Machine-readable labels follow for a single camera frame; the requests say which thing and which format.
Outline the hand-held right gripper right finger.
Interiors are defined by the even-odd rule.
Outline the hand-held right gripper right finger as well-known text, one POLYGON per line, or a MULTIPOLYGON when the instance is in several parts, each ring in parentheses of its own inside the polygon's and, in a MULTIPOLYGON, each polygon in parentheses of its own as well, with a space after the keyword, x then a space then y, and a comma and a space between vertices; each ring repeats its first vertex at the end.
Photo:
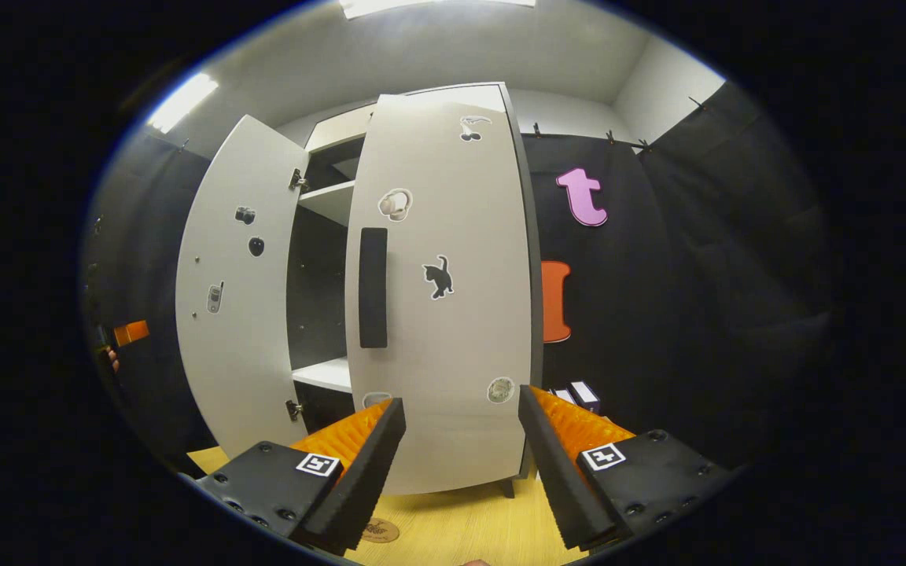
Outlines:
POLYGON ((624 548, 697 511, 735 480, 733 470, 675 435, 640 435, 529 384, 524 427, 544 494, 569 549, 624 548))

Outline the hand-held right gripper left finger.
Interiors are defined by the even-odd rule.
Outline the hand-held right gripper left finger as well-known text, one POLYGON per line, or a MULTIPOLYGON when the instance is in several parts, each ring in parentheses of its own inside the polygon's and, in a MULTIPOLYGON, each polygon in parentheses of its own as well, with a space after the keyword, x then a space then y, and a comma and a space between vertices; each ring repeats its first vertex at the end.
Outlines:
POLYGON ((362 541, 406 427, 403 399, 385 399, 291 447, 259 441, 197 492, 274 538, 343 555, 362 541))

